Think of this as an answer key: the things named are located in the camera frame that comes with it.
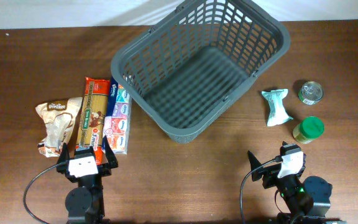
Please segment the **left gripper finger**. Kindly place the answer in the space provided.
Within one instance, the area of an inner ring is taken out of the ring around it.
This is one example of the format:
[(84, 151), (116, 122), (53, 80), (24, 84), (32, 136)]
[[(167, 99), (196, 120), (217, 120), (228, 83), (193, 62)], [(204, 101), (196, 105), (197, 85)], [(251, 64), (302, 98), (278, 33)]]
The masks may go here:
[(107, 159), (107, 163), (104, 163), (104, 166), (106, 166), (109, 169), (115, 169), (118, 167), (118, 161), (116, 159), (115, 154), (113, 153), (107, 137), (103, 137), (102, 147), (104, 149), (104, 153)]
[(67, 164), (69, 162), (69, 160), (70, 160), (70, 153), (68, 150), (68, 146), (67, 146), (67, 143), (64, 143), (62, 146), (61, 153), (58, 157), (57, 165), (64, 166), (65, 164)]

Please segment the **colourful tissue multipack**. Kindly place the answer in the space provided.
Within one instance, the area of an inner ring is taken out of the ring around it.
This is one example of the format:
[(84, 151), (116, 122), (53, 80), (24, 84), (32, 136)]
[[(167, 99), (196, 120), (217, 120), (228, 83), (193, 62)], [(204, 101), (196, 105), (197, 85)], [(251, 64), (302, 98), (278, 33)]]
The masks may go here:
[(107, 138), (109, 147), (115, 154), (127, 154), (131, 101), (132, 98), (129, 92), (118, 84), (115, 79), (111, 78), (103, 137)]

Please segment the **brown white snack bag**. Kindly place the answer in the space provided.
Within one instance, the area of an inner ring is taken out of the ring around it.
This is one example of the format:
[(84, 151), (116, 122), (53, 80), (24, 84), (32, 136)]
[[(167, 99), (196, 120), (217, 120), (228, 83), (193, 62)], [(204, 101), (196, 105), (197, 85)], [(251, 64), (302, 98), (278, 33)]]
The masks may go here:
[(47, 136), (38, 143), (38, 150), (45, 157), (58, 157), (63, 144), (70, 141), (82, 101), (82, 97), (75, 97), (49, 101), (35, 107), (46, 127)]

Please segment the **orange spaghetti pasta packet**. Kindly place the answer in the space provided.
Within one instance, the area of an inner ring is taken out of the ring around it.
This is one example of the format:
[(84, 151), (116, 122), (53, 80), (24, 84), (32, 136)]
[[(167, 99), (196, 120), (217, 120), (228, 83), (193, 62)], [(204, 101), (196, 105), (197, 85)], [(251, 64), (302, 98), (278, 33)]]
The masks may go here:
[(104, 118), (108, 105), (110, 81), (86, 77), (76, 149), (91, 146), (96, 164), (102, 163)]

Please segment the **light green packet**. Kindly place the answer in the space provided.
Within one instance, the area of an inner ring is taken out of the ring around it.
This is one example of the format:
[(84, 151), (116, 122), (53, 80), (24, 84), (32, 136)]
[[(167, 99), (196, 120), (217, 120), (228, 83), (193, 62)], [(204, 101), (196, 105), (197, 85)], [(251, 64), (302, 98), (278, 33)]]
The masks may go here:
[(267, 120), (268, 127), (283, 124), (293, 119), (288, 115), (283, 105), (283, 99), (288, 95), (288, 89), (262, 91), (261, 94), (267, 100), (270, 108)]

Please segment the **green lid glass jar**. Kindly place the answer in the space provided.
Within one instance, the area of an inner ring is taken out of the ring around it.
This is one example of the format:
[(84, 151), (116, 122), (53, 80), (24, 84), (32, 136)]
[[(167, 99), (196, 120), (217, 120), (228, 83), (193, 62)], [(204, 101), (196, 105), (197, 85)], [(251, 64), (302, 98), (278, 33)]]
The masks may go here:
[(293, 130), (293, 137), (302, 144), (308, 144), (318, 139), (324, 133), (324, 123), (315, 116), (309, 116), (300, 122)]

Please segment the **silver tin can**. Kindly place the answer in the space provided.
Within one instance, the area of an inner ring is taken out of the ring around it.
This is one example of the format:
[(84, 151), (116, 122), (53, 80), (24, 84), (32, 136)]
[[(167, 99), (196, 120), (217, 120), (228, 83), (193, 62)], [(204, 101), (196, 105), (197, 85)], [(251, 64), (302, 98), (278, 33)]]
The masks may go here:
[(306, 105), (317, 104), (324, 96), (323, 87), (317, 82), (306, 82), (298, 92), (298, 98)]

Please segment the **grey plastic shopping basket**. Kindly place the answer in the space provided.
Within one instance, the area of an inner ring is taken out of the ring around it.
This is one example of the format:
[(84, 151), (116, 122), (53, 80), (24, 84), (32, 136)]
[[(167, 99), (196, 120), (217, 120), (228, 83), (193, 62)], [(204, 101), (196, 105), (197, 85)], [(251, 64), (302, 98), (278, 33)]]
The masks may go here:
[(112, 77), (170, 139), (188, 143), (290, 48), (288, 29), (253, 1), (184, 1), (121, 48)]

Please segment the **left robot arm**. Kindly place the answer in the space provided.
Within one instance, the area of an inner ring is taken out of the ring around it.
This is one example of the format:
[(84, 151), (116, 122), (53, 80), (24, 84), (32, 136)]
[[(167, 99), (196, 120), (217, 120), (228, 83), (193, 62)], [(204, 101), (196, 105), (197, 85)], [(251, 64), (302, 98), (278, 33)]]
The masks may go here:
[(94, 149), (88, 146), (76, 149), (71, 158), (67, 144), (63, 144), (57, 172), (78, 184), (65, 199), (68, 223), (111, 222), (105, 217), (102, 178), (111, 175), (111, 170), (118, 167), (118, 161), (110, 147), (105, 149), (105, 156), (107, 162), (97, 165)]

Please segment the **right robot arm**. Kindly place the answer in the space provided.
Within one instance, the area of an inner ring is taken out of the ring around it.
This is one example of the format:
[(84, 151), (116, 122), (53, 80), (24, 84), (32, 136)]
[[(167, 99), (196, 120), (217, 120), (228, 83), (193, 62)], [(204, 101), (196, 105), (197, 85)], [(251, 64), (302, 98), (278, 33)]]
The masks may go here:
[(243, 209), (243, 189), (246, 180), (262, 180), (265, 189), (275, 187), (275, 196), (280, 196), (289, 209), (288, 212), (279, 212), (275, 218), (263, 218), (260, 223), (315, 223), (341, 224), (344, 220), (327, 218), (326, 214), (331, 207), (330, 196), (333, 186), (318, 176), (309, 176), (300, 180), (306, 164), (306, 154), (297, 144), (282, 142), (279, 155), (261, 163), (251, 151), (247, 152), (250, 172), (241, 183), (239, 204), (242, 223), (245, 223)]

